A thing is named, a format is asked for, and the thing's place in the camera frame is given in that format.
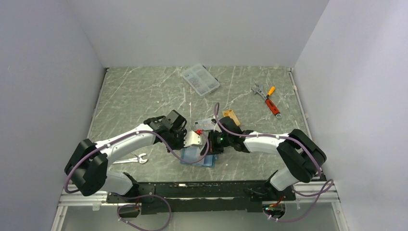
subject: gray wall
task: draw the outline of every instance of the gray wall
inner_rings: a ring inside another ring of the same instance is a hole
[[[294,66],[329,0],[68,0],[106,67]]]
[[[408,2],[331,0],[295,81],[351,230],[407,230]]]
[[[1,230],[50,230],[102,78],[66,1],[0,2]]]

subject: red object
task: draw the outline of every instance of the red object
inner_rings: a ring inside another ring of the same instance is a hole
[[[270,99],[265,100],[265,103],[268,105],[269,109],[271,112],[276,116],[276,114],[279,113],[278,108],[275,106],[275,104],[272,103]]]

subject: table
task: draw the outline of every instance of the table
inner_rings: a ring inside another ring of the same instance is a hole
[[[89,138],[105,140],[135,128],[150,117],[167,115],[175,109],[187,119],[187,130],[194,121],[210,118],[214,105],[220,102],[220,114],[232,109],[241,122],[241,129],[281,134],[301,129],[306,133],[302,113],[287,68],[263,66],[208,66],[219,80],[220,87],[201,98],[181,77],[185,66],[115,67],[109,68]],[[275,86],[271,100],[282,114],[277,119],[251,85],[261,83],[265,91]],[[112,165],[110,170],[127,172],[137,181],[216,181],[265,180],[274,171],[285,167],[280,156],[267,153],[240,153],[232,147],[220,154],[214,168],[182,165],[164,144],[157,143],[138,149],[149,161],[142,165]]]

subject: purple cable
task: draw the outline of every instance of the purple cable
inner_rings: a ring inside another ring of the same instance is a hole
[[[234,135],[234,136],[241,136],[241,137],[261,137],[261,136],[266,136],[266,137],[272,137],[272,138],[276,138],[276,135],[272,135],[272,134],[258,134],[258,135],[243,135],[243,134],[238,134],[232,131],[227,130],[219,121],[218,119],[218,110],[219,110],[219,103],[217,102],[215,107],[214,107],[214,117],[216,118],[217,124],[223,129],[225,130],[227,133]],[[279,138],[285,139],[285,140],[290,140],[295,142],[297,145],[299,145],[303,151],[305,151],[305,153],[309,156],[310,160],[312,161],[312,163],[315,165],[316,169],[318,170],[318,174],[316,175],[317,177],[319,177],[321,175],[321,170],[320,170],[320,166],[318,165],[318,163],[316,162],[315,158],[313,158],[312,154],[309,152],[309,150],[298,140],[292,138],[292,137],[288,137],[288,136],[279,136]]]
[[[170,146],[169,146],[168,143],[163,139],[163,137],[161,137],[161,136],[160,136],[159,134],[157,134],[156,132],[154,132],[154,131],[146,131],[146,130],[134,131],[134,132],[131,132],[131,133],[126,134],[126,135],[124,135],[124,136],[122,136],[122,137],[119,137],[119,138],[117,138],[116,140],[111,141],[110,143],[105,144],[105,145],[103,145],[103,146],[101,146],[101,147],[99,147],[99,148],[97,148],[97,149],[91,151],[91,152],[88,153],[86,156],[84,156],[80,161],[78,161],[78,163],[71,169],[71,171],[69,172],[68,176],[66,177],[65,185],[64,185],[65,192],[66,192],[66,193],[76,193],[76,192],[79,191],[79,189],[76,189],[76,190],[73,190],[73,191],[68,190],[68,184],[69,184],[69,181],[70,181],[70,179],[72,178],[72,175],[74,174],[75,170],[76,170],[85,160],[89,159],[89,158],[90,158],[92,155],[94,155],[96,152],[98,152],[98,151],[100,151],[100,150],[102,150],[102,149],[104,149],[104,148],[107,148],[109,145],[118,143],[118,142],[120,142],[120,141],[122,141],[122,140],[124,140],[124,139],[126,139],[126,138],[128,138],[128,137],[130,137],[130,136],[138,135],[138,134],[143,134],[143,133],[149,133],[149,134],[155,135],[157,138],[159,138],[159,139],[165,144],[165,146],[167,147],[167,149],[170,150],[170,152],[171,152],[177,159],[179,159],[179,160],[181,160],[181,161],[183,161],[183,162],[185,162],[185,163],[194,164],[194,163],[200,162],[201,160],[203,160],[203,159],[207,156],[208,149],[209,149],[209,141],[208,141],[208,137],[207,137],[206,135],[204,135],[204,134],[202,134],[202,135],[205,137],[205,142],[206,142],[206,144],[207,144],[207,148],[206,148],[206,150],[205,150],[204,155],[203,155],[200,159],[198,159],[198,160],[196,160],[196,161],[186,161],[186,160],[183,160],[181,157],[179,157],[179,156],[170,148]]]
[[[145,229],[143,229],[143,228],[141,228],[141,227],[139,227],[139,226],[137,226],[137,225],[135,225],[133,223],[130,223],[130,222],[128,222],[127,220],[125,220],[123,218],[121,218],[120,214],[119,214],[120,209],[122,209],[124,207],[139,207],[139,205],[133,205],[133,204],[122,205],[117,209],[117,217],[119,218],[120,221],[124,222],[125,224],[130,225],[131,227],[134,227],[134,228],[136,228],[138,230],[141,230],[141,231],[160,231],[160,230],[163,230],[164,228],[166,228],[166,226],[170,223],[170,220],[171,220],[171,207],[170,207],[170,204],[165,200],[165,198],[163,198],[161,196],[158,196],[158,195],[154,195],[154,194],[135,196],[135,197],[123,197],[123,196],[121,196],[121,195],[119,195],[117,193],[115,193],[115,195],[119,196],[119,197],[121,197],[122,199],[125,199],[125,200],[134,200],[134,199],[139,199],[139,198],[143,198],[143,197],[156,197],[156,198],[159,198],[160,200],[164,201],[166,203],[167,207],[168,207],[168,219],[167,219],[166,223],[159,229],[145,230]]]
[[[324,187],[326,187],[326,185],[327,185],[329,182],[331,182],[330,185],[324,190]],[[317,197],[316,197],[315,201],[312,203],[312,205],[309,207],[309,209],[308,209],[303,215],[301,215],[300,217],[295,218],[295,219],[291,219],[291,220],[279,220],[279,219],[276,219],[276,218],[271,218],[271,219],[274,219],[274,221],[276,221],[276,222],[283,222],[283,223],[297,222],[297,221],[302,220],[302,219],[305,218],[305,217],[312,211],[312,209],[315,207],[315,205],[316,205],[316,203],[317,203],[317,201],[318,201],[320,195],[321,195],[322,193],[326,192],[327,190],[329,190],[329,188],[331,188],[333,185],[334,185],[333,179],[330,179],[330,180],[326,181],[326,182],[323,184],[323,186],[321,187],[320,192],[315,193],[315,194],[317,194]]]

